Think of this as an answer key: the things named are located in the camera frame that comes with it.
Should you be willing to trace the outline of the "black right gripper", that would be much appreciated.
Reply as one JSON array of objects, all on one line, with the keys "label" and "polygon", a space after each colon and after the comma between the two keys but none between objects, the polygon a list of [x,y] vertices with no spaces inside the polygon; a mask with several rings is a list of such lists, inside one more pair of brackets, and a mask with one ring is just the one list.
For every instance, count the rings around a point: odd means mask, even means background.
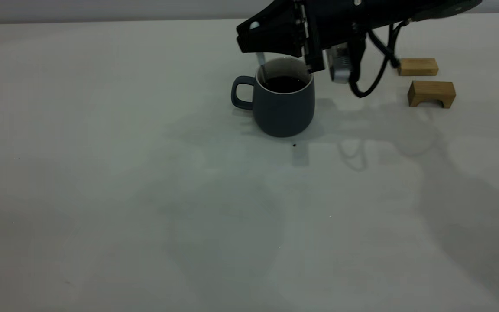
[{"label": "black right gripper", "polygon": [[357,20],[362,12],[353,0],[274,0],[237,26],[237,43],[243,53],[303,57],[315,73],[325,69],[322,52],[331,47],[346,44],[363,53],[366,31]]}]

